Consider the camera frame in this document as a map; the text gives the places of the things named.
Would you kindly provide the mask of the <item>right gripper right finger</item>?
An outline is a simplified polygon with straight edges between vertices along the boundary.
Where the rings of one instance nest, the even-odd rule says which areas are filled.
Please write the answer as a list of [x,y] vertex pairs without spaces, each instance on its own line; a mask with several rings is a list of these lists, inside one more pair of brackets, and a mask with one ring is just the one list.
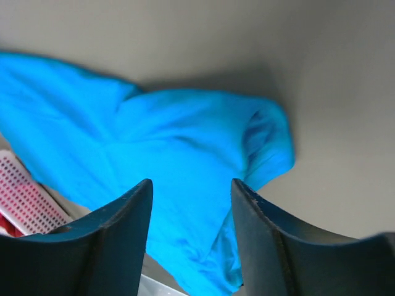
[[394,234],[354,239],[277,207],[240,179],[231,207],[247,295],[393,295]]

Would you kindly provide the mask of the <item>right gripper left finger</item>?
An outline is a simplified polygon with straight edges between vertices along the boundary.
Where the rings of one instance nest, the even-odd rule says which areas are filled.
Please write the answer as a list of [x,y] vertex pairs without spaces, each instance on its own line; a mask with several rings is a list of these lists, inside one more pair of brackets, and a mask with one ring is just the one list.
[[48,234],[1,237],[1,295],[137,295],[153,184]]

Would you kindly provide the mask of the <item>blue t shirt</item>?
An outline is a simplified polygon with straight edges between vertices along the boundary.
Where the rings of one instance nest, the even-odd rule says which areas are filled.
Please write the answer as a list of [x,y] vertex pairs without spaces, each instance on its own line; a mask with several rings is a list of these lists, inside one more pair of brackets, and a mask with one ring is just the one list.
[[58,60],[1,53],[1,134],[33,178],[96,210],[154,186],[146,251],[190,295],[242,285],[231,181],[292,169],[283,109],[221,91],[144,92]]

